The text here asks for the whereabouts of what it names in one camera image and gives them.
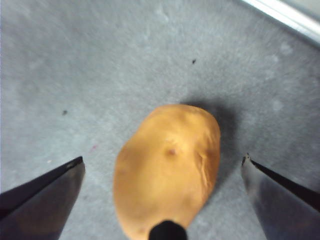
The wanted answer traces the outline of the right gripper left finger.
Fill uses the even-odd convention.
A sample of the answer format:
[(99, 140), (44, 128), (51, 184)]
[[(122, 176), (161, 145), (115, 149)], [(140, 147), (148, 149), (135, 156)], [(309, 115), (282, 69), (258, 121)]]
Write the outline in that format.
[(0, 194), (2, 240), (57, 240), (85, 176), (81, 156)]

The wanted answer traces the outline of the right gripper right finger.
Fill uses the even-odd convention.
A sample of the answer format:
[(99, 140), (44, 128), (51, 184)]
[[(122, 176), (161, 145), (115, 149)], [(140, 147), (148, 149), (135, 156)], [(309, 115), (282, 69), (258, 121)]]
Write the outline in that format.
[(241, 177), (268, 240), (318, 240), (320, 194), (252, 160), (241, 162)]

